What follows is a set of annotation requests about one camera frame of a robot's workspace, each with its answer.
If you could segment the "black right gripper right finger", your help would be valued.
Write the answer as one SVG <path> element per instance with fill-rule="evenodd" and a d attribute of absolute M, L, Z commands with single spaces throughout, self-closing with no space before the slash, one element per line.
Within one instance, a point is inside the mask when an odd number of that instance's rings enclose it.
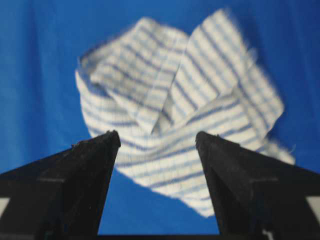
<path fill-rule="evenodd" d="M 317 240 L 320 176 L 199 132 L 198 151 L 219 240 Z"/>

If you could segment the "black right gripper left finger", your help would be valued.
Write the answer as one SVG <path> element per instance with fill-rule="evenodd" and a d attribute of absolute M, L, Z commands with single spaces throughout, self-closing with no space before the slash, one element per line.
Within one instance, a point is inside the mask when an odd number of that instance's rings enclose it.
<path fill-rule="evenodd" d="M 3 240 L 96 240 L 118 150 L 116 131 L 0 175 Z"/>

